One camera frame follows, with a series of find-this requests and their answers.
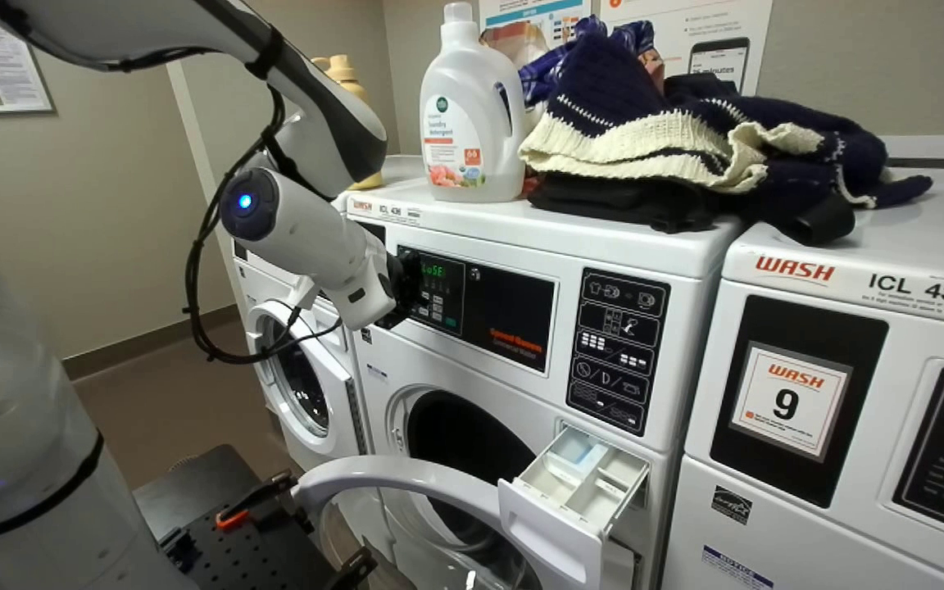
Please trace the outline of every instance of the washer door window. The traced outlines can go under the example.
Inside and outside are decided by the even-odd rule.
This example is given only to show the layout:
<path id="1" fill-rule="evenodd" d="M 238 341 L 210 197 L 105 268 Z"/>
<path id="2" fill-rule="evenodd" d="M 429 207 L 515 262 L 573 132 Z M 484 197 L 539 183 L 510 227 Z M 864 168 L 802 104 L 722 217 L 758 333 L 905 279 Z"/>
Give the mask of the washer door window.
<path id="1" fill-rule="evenodd" d="M 483 480 L 515 478 L 533 452 L 484 408 L 453 396 L 424 393 L 405 414 L 405 452 L 412 459 L 441 461 Z M 527 559 L 477 517 L 424 493 L 399 493 L 394 517 L 404 538 L 436 544 L 457 565 L 477 569 L 476 586 L 541 586 Z"/>
<path id="2" fill-rule="evenodd" d="M 278 341 L 282 333 L 290 333 L 286 323 L 266 320 L 262 341 Z M 278 351 L 269 359 L 269 374 L 276 378 L 276 384 L 286 384 L 286 393 L 291 396 L 296 417 L 303 420 L 303 424 L 310 429 L 315 435 L 327 435 L 327 424 L 330 424 L 327 396 L 315 378 L 315 368 L 305 347 L 290 344 L 286 351 Z"/>

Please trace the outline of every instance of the knit hat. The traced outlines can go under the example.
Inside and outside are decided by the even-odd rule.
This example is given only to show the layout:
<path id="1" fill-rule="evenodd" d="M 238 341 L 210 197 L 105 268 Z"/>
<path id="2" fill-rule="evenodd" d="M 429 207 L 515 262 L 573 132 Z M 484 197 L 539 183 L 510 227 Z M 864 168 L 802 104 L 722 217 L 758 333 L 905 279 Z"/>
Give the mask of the knit hat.
<path id="1" fill-rule="evenodd" d="M 539 173 L 592 181 L 681 181 L 760 209 L 805 211 L 834 194 L 894 207 L 931 181 L 885 181 L 885 143 L 850 116 L 776 97 L 665 104 L 638 60 L 585 34 L 520 156 Z"/>

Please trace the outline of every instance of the washing machine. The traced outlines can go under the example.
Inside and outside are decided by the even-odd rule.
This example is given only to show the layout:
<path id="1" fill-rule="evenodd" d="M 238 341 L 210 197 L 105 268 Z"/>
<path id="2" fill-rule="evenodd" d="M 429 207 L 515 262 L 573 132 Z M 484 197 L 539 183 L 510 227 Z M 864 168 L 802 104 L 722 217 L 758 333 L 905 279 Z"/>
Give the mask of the washing machine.
<path id="1" fill-rule="evenodd" d="M 730 244 L 665 590 L 944 590 L 944 142 L 905 146 L 931 197 Z"/>
<path id="2" fill-rule="evenodd" d="M 568 429 L 620 447 L 648 476 L 635 487 L 611 476 L 592 480 L 633 500 L 599 527 L 599 555 L 577 565 L 599 565 L 598 586 L 653 586 L 719 265 L 741 227 L 719 218 L 665 237 L 530 202 L 439 202 L 417 163 L 394 171 L 382 188 L 349 197 L 349 217 L 421 279 L 405 320 L 355 333 L 374 452 L 509 487 Z M 530 491 L 527 505 L 554 522 L 592 522 L 570 508 L 579 491 L 565 480 L 541 498 Z M 541 583 L 506 533 L 465 511 L 411 491 L 381 493 L 388 555 L 417 586 Z"/>

